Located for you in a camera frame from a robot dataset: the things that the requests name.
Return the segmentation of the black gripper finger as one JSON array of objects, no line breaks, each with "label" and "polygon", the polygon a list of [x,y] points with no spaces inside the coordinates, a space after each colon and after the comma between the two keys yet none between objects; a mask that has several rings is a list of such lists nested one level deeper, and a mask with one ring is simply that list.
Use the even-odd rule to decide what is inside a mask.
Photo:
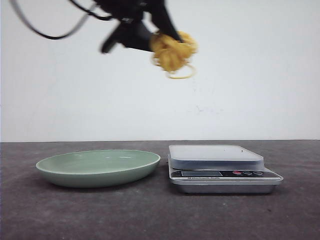
[{"label": "black gripper finger", "polygon": [[109,53],[116,44],[125,48],[151,52],[152,33],[140,21],[138,23],[120,23],[101,46],[101,53]]},{"label": "black gripper finger", "polygon": [[152,4],[149,7],[152,23],[160,30],[162,34],[168,35],[174,40],[182,43],[183,40],[174,27],[167,8],[164,4]]}]

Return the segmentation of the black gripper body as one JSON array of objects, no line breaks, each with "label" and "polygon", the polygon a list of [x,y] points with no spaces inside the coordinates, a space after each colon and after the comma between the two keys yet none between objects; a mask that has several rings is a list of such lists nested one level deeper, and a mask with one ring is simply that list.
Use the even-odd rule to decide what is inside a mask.
[{"label": "black gripper body", "polygon": [[150,5],[165,5],[164,0],[95,0],[98,6],[117,20],[141,20],[150,13]]}]

